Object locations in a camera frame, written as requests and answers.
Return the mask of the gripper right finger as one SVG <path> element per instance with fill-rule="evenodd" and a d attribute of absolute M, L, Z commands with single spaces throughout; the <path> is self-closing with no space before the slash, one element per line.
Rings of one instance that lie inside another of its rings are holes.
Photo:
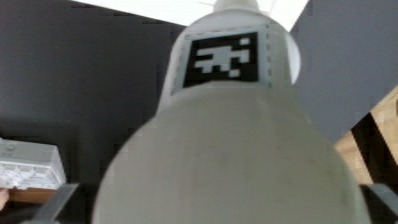
<path fill-rule="evenodd" d="M 385 184 L 360 186 L 370 224 L 398 224 L 398 194 Z"/>

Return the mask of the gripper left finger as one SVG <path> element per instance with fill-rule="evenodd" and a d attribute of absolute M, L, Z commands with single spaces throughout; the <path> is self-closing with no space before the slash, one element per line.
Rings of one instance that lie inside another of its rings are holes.
<path fill-rule="evenodd" d="M 74 196 L 79 184 L 63 184 L 49 197 L 33 217 L 22 222 L 22 224 L 61 224 L 58 216 L 65 209 L 67 202 Z"/>

